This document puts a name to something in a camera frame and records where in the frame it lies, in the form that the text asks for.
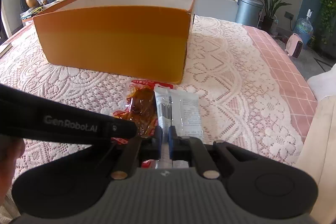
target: pink checkered cloth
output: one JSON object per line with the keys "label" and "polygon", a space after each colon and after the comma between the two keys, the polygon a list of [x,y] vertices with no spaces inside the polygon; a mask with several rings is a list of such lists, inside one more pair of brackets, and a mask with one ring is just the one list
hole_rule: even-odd
{"label": "pink checkered cloth", "polygon": [[253,40],[253,45],[268,64],[272,77],[279,85],[281,96],[288,103],[292,126],[305,141],[315,114],[317,100],[287,53],[273,38],[254,27],[245,26],[245,28]]}

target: green leaves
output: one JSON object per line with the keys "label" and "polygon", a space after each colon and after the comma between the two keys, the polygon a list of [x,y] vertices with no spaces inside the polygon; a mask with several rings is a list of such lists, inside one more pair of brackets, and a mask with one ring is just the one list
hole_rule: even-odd
{"label": "green leaves", "polygon": [[332,19],[336,15],[336,0],[321,0],[321,19],[320,27],[321,41],[324,44],[328,43],[328,38],[333,35],[334,24],[331,23]]}
{"label": "green leaves", "polygon": [[286,2],[281,2],[282,0],[260,0],[263,3],[264,9],[266,16],[272,18],[276,11],[282,7],[282,6],[287,6],[291,5],[290,3]]}

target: transparent plastic wrapper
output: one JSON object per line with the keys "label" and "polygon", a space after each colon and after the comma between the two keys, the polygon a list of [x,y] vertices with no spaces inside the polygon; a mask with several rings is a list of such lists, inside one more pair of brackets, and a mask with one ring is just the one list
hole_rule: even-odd
{"label": "transparent plastic wrapper", "polygon": [[[133,79],[127,83],[124,90],[125,109],[113,112],[115,118],[135,122],[137,133],[140,136],[152,136],[155,126],[158,124],[155,86],[172,89],[171,84],[160,83],[149,80]],[[119,143],[126,144],[127,140],[114,138]],[[146,161],[142,167],[151,167],[152,161]]]}
{"label": "transparent plastic wrapper", "polygon": [[171,90],[172,125],[178,136],[190,136],[204,141],[199,96],[182,90]]}
{"label": "transparent plastic wrapper", "polygon": [[171,117],[171,95],[170,90],[155,87],[155,100],[157,107],[157,120],[163,132],[163,143],[168,141],[169,128],[172,125]]}
{"label": "transparent plastic wrapper", "polygon": [[157,168],[188,168],[188,162],[169,159],[167,144],[169,127],[175,126],[178,136],[191,136],[203,141],[203,130],[199,110],[199,96],[181,90],[155,88],[158,124],[163,130],[161,160]]}

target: barcode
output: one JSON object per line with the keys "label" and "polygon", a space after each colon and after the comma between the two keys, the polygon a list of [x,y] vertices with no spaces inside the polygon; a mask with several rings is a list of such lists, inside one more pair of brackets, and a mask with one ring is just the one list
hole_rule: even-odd
{"label": "barcode", "polygon": [[157,108],[157,116],[165,117],[171,120],[171,105],[159,103],[158,108]]}

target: white cabinet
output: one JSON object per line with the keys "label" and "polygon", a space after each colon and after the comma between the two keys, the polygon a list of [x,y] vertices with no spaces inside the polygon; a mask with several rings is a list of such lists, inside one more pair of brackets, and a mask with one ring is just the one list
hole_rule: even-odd
{"label": "white cabinet", "polygon": [[234,0],[196,0],[195,15],[235,22],[238,4]]}

